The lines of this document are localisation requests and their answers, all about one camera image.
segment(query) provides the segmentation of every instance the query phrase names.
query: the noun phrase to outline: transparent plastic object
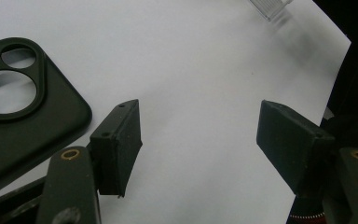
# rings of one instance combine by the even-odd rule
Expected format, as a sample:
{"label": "transparent plastic object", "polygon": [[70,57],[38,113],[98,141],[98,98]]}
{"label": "transparent plastic object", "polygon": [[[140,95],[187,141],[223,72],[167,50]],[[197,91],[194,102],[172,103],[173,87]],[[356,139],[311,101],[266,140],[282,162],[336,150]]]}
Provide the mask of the transparent plastic object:
{"label": "transparent plastic object", "polygon": [[258,11],[271,21],[287,4],[293,0],[250,0]]}

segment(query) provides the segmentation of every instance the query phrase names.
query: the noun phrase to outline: clear acrylic block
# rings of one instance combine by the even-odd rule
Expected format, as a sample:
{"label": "clear acrylic block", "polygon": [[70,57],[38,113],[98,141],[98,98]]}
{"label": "clear acrylic block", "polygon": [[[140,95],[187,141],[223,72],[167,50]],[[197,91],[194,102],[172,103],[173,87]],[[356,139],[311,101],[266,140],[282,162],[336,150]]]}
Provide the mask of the clear acrylic block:
{"label": "clear acrylic block", "polygon": [[271,21],[287,4],[293,0],[250,0],[258,11]]}

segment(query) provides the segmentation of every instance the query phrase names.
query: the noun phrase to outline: white surface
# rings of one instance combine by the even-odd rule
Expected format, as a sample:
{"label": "white surface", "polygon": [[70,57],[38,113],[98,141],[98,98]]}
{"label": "white surface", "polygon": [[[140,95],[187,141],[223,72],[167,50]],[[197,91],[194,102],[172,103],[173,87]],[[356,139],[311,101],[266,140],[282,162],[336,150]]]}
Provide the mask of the white surface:
{"label": "white surface", "polygon": [[[38,43],[93,110],[138,98],[144,146],[103,223],[285,223],[294,195],[255,143],[263,99],[319,123],[350,41],[299,0],[0,1],[0,39]],[[47,163],[1,193],[46,173]]]}

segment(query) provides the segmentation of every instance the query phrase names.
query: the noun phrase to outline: white table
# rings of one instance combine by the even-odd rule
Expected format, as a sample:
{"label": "white table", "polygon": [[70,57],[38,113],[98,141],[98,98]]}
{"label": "white table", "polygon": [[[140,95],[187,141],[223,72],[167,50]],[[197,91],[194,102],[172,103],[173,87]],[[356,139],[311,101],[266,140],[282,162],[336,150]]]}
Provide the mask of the white table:
{"label": "white table", "polygon": [[[0,1],[0,39],[38,43],[93,110],[139,99],[144,146],[103,223],[285,223],[293,193],[255,142],[263,99],[319,123],[350,41],[312,2]],[[4,190],[45,175],[44,162]]]}

